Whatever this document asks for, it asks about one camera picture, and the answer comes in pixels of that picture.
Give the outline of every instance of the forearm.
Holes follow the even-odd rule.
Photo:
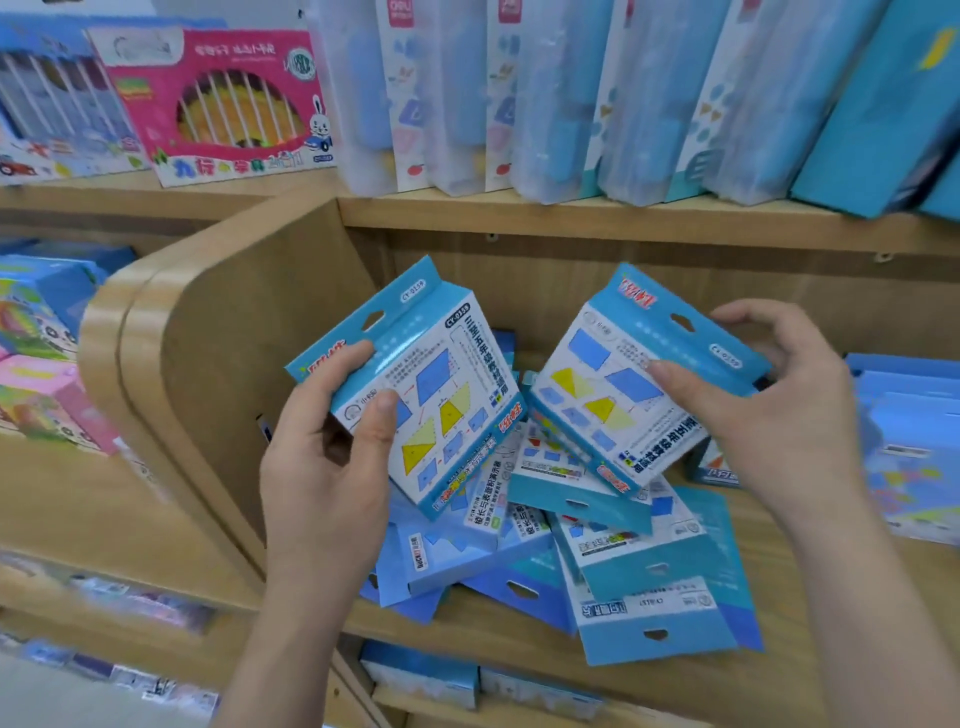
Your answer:
[[[838,488],[838,493],[851,489]],[[960,673],[866,495],[837,522],[783,520],[800,565],[833,722],[949,725]]]
[[[320,601],[310,608],[268,589],[214,728],[323,724],[327,673],[343,621],[330,606]]]

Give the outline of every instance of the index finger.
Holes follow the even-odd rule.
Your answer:
[[[330,411],[333,393],[372,355],[373,343],[361,341],[343,347],[321,362],[306,381],[294,388],[283,405],[280,421],[276,424],[276,438],[320,432]]]
[[[807,357],[812,353],[833,352],[827,339],[795,303],[768,299],[743,299],[726,303],[710,313],[719,324],[766,324],[788,356]]]

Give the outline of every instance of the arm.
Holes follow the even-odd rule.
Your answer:
[[[280,415],[260,467],[267,589],[214,728],[323,723],[333,650],[387,529],[396,393],[364,411],[345,467],[323,426],[333,393],[372,352],[364,342],[334,354]]]
[[[847,367],[795,305],[740,301],[712,316],[772,327],[776,344],[762,350],[776,384],[741,399],[670,362],[654,362],[650,372],[701,420],[786,533],[833,722],[952,724],[960,672],[871,503]]]

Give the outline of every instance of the pink box with rabbit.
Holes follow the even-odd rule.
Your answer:
[[[335,164],[306,31],[87,31],[164,187]]]
[[[29,438],[72,443],[111,455],[119,437],[97,411],[69,361],[11,356],[0,362],[0,410]]]

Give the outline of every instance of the floor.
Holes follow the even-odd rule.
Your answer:
[[[204,728],[139,694],[0,654],[3,728]]]

